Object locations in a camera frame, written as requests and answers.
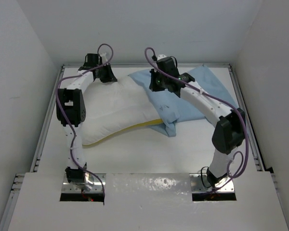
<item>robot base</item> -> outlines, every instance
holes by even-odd
[[[106,174],[97,174],[97,176],[102,180],[103,185],[105,186]],[[84,184],[69,183],[65,174],[60,201],[104,202],[102,184],[91,175],[88,180],[91,182],[89,187]]]
[[[201,181],[201,174],[189,174],[191,180],[191,188],[192,188],[192,198],[193,201],[236,201],[235,188],[233,185],[233,181],[227,183],[224,187],[217,190],[212,194],[207,194],[206,192],[210,192],[212,187],[206,188],[209,186],[209,182],[207,181],[207,174],[202,174],[203,183]],[[216,188],[223,186],[229,180],[228,177],[222,179],[218,184],[215,185]]]

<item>glossy white surface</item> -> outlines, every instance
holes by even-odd
[[[56,75],[16,0],[0,0],[0,219],[15,174],[30,169]]]
[[[289,222],[289,0],[264,1],[236,72]]]
[[[192,202],[188,174],[107,174],[105,206],[59,202],[62,176],[26,174],[9,231],[287,230],[268,172],[243,174],[224,202]]]
[[[127,75],[143,68],[113,68],[116,76]],[[191,68],[180,68],[180,73]],[[211,68],[235,99],[227,68]],[[77,68],[67,68],[64,76],[72,76]],[[138,128],[85,147],[88,169],[96,173],[195,173],[212,162],[214,128],[205,119],[178,123],[177,136],[167,137],[150,128]],[[38,172],[61,175],[66,168],[69,150],[63,127],[53,114]],[[256,171],[250,154],[248,171]],[[236,169],[240,159],[232,164]]]
[[[104,42],[113,63],[144,63],[144,49],[182,63],[233,62],[262,0],[17,0],[53,60],[83,62]]]

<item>blue cloth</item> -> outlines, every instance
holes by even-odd
[[[188,72],[209,94],[221,98],[232,105],[236,103],[220,80],[206,66],[197,67]],[[164,124],[150,126],[169,137],[176,135],[175,124],[183,121],[204,119],[204,115],[189,102],[167,90],[152,92],[149,89],[151,74],[148,70],[137,71],[129,75],[142,86],[150,102],[154,105]]]

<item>light blue fabric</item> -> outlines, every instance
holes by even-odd
[[[197,67],[188,72],[209,94],[236,105],[227,89],[206,66]],[[148,70],[137,71],[129,75],[142,86],[150,102],[154,105],[164,124],[150,126],[167,136],[175,136],[175,124],[183,121],[204,119],[204,115],[189,102],[177,97],[167,90],[152,92],[149,89],[151,74]]]

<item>gray wall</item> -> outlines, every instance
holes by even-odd
[[[0,219],[30,169],[56,68],[16,0],[0,0]]]
[[[289,0],[264,1],[236,72],[289,223]]]
[[[18,0],[56,63],[82,62],[103,42],[115,63],[145,62],[144,49],[180,62],[232,62],[262,0]]]

